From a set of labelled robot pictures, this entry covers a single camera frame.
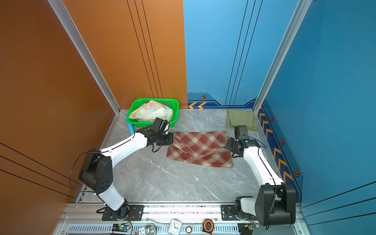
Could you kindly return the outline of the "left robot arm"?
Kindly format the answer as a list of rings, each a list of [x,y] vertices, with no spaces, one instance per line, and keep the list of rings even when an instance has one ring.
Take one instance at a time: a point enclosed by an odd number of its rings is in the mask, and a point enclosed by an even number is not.
[[[170,123],[166,119],[155,121],[141,128],[127,139],[102,150],[92,149],[86,152],[78,178],[105,203],[115,219],[129,218],[130,209],[126,199],[113,183],[113,168],[134,152],[147,146],[169,146],[173,143],[173,133],[169,132]]]

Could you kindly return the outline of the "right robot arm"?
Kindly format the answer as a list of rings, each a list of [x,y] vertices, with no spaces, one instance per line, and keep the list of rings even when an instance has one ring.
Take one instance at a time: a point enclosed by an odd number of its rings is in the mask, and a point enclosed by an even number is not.
[[[264,144],[248,135],[245,125],[235,127],[226,149],[243,158],[259,184],[257,197],[240,196],[234,202],[234,214],[241,220],[255,216],[260,225],[292,225],[296,221],[296,191],[273,170],[263,155]]]

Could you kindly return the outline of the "olive green skirt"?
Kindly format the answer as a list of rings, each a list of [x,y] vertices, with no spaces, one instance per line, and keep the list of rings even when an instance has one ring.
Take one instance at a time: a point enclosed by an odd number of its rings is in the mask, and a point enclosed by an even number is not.
[[[254,111],[228,109],[226,114],[226,128],[235,129],[236,126],[245,125],[248,131],[257,131]]]

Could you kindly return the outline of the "red plaid skirt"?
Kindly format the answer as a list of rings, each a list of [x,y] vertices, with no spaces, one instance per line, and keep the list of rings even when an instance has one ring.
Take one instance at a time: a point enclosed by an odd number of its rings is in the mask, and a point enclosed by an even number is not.
[[[167,157],[195,165],[232,168],[232,154],[226,149],[228,140],[227,132],[175,132]]]

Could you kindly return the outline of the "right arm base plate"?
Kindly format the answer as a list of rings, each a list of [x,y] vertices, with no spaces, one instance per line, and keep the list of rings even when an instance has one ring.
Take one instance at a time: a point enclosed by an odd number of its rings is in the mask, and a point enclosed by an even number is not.
[[[258,218],[255,215],[247,214],[247,213],[240,214],[239,212],[236,212],[235,206],[233,204],[221,205],[220,209],[221,209],[221,218],[223,221],[232,221],[232,220],[258,221]]]

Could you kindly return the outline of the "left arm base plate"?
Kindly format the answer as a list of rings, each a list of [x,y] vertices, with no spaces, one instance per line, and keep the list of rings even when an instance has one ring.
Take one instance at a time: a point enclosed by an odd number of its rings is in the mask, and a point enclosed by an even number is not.
[[[144,206],[125,205],[117,211],[114,211],[110,207],[106,206],[105,208],[97,210],[97,212],[103,212],[103,221],[141,221],[144,212]]]

